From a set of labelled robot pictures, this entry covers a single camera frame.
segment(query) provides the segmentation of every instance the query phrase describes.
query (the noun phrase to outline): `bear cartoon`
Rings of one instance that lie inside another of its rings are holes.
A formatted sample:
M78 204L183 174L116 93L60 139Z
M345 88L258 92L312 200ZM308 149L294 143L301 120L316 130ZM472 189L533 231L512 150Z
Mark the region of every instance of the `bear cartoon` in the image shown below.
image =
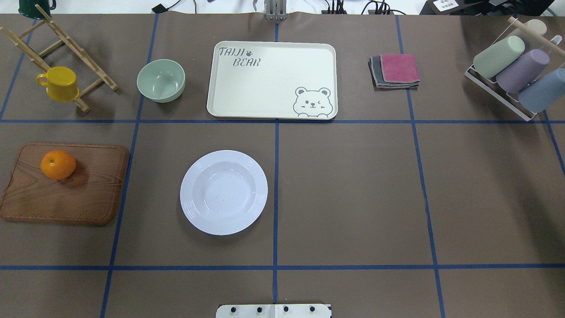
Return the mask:
M308 91L299 87L295 91L296 102L294 111L302 118L328 118L333 111L329 102L329 89L320 88L318 91Z

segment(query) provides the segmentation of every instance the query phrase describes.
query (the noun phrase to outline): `blue tape line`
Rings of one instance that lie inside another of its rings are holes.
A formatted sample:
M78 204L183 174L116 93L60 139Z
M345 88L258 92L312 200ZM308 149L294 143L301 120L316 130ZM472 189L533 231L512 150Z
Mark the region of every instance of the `blue tape line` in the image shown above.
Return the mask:
M231 124L410 124L409 119L335 119L316 121L309 119L0 119L0 123L231 123ZM490 121L470 119L416 119L417 124L565 124L565 121Z
M32 26L36 25L37 20L33 20ZM25 39L25 43L29 44L30 40L32 39L33 31L28 34L28 37ZM22 61L24 60L24 53L20 54L20 59L18 61L18 65L14 70L14 75L12 75L12 81L10 82L10 87L8 87L8 92L6 93L6 98L4 98L4 103L2 104L2 110L0 110L0 119L4 116L4 112L6 111L6 107L8 106L8 100L10 99L10 95L12 94L12 89L14 88L14 84L16 83L16 78L18 77L18 73L20 72L20 66Z
M396 34L398 35L398 46L400 47L400 54L404 54L404 46L402 45L402 31L400 30L400 20L398 15L394 16L396 20Z
M2 123L18 123L18 124L54 124L54 123L71 123L71 124L101 124L101 123L136 123L134 119L3 119Z
M438 265L437 269L504 269L504 268L565 268L565 264L450 264Z
M406 270L434 269L434 265L279 265L279 270Z
M458 270L458 269L538 269L565 268L565 263L516 263L516 264L415 264L415 265L142 265L113 266L112 271L222 271L222 270ZM109 270L110 266L83 265L0 265L0 270Z
M551 123L549 122L549 116L547 115L546 110L544 110L544 116L546 119L547 130L549 130L549 135L551 136L553 147L555 148L555 152L557 153L557 159L559 160L559 164L561 165L561 171L563 172L563 175L565 175L565 165L563 164L563 157L561 156L561 152L559 151L559 145L557 144L557 139L555 139L555 134L553 133L553 128L551 127Z
M400 28L400 20L397 15L394 16L396 20L396 29L398 33L398 45L400 47L400 53L404 53L404 47L402 45L402 31ZM428 236L429 236L429 244L430 249L432 252L432 261L433 265L437 266L437 255L436 255L436 243L433 237L433 229L432 229L432 217L430 216L429 212L429 203L428 203L428 193L426 191L425 186L425 178L424 178L424 168L422 167L422 161L420 156L420 145L418 142L418 131L416 130L416 120L414 117L414 108L412 107L412 96L410 95L410 90L406 89L406 99L408 100L408 109L410 111L410 121L412 123L412 136L414 138L414 146L416 148L416 159L418 160L418 171L420 174L420 185L422 188L422 194L424 196L424 204L425 204L425 213L428 223ZM440 314L442 318L445 318L445 306L444 306L444 296L441 290L441 280L440 280L440 271L435 268L434 275L436 277L436 289L437 289L437 299L438 305L440 307Z
M184 270L184 271L218 271L218 270L273 270L270 265L218 265L218 266L114 266L116 271L167 271L167 270Z
M279 265L279 142L280 129L279 123L275 124L275 186L274 192L274 215L273 215L273 302L278 299L278 274Z
M155 15L155 20L153 21L153 31L151 34L151 42L149 43L149 52L147 54L147 63L151 61L151 55L153 53L153 44L155 42L155 34L157 33L157 22L159 21L159 15ZM106 306L108 305L108 296L110 294L110 285L112 283L112 271L114 267L114 262L116 260L116 250L118 249L118 240L120 237L120 229L121 229L121 220L124 214L124 206L125 206L125 198L127 197L128 187L129 187L129 176L132 170L133 165L133 155L136 150L136 143L137 143L137 133L139 131L140 119L141 119L141 112L143 110L143 95L140 95L139 106L137 108L137 118L136 118L136 126L133 130L133 138L132 144L129 151L129 162L128 162L128 170L125 174L125 181L124 181L124 189L121 195L121 203L120 203L120 212L118 213L118 221L116 224L116 232L114 234L114 243L112 245L112 254L110 256L110 268L108 269L108 277L106 280L106 287L104 289L104 298L102 300L102 309L100 310L100 318L104 318L106 315Z
M108 270L108 266L0 265L0 270Z

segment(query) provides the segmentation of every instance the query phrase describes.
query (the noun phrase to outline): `green mug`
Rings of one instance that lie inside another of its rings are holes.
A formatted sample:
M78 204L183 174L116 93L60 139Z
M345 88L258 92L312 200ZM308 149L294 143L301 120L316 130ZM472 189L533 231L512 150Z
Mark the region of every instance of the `green mug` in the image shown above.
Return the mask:
M57 7L57 2L53 0L53 5L50 7L49 0L20 0L18 12L30 19L45 20L45 17L35 8L35 5L39 5L48 16L51 16L51 10Z

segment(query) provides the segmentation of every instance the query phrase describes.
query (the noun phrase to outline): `cup drying rack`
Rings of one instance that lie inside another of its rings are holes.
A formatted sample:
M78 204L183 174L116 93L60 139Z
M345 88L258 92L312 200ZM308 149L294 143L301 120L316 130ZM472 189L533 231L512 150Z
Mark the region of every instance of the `cup drying rack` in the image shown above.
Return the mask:
M542 47L549 48L550 52L554 52L555 54L557 54L560 57L562 57L563 59L565 59L565 51L560 49L555 43L552 42L556 38L559 38L559 41L560 41L560 36L556 36L556 37L554 37L554 39L552 41L549 41L548 39L546 39L543 36L536 33L534 30L530 29L527 25L518 21L518 19L513 17L513 16L508 18L507 21L508 21L508 23L510 23L510 26L508 28L515 27L515 28L521 30L523 33L525 33L526 35L529 35L531 38L533 38ZM502 35L504 35L504 33L508 30L508 28L506 30L504 30L500 34L500 36L498 36L498 38L502 37ZM482 89L487 91L494 98L496 98L498 101L500 101L506 107L508 107L510 110L512 110L518 116L520 116L523 120L531 121L537 115L537 113L533 113L533 112L527 110L524 106L522 106L520 101L518 101L518 94L510 94L510 93L506 92L504 89L502 89L496 81L493 81L492 79L488 79L488 78L481 76L475 70L474 65L471 65L467 69L467 71L465 71L464 74L470 80L475 82L475 84L477 84L479 87L481 87Z

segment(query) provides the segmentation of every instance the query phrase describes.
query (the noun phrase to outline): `orange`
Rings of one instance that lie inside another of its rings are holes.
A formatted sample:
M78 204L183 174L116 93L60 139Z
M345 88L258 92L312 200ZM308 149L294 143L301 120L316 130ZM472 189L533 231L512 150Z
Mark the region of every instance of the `orange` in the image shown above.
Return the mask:
M68 178L75 169L75 158L64 150L47 152L41 160L41 171L51 179Z

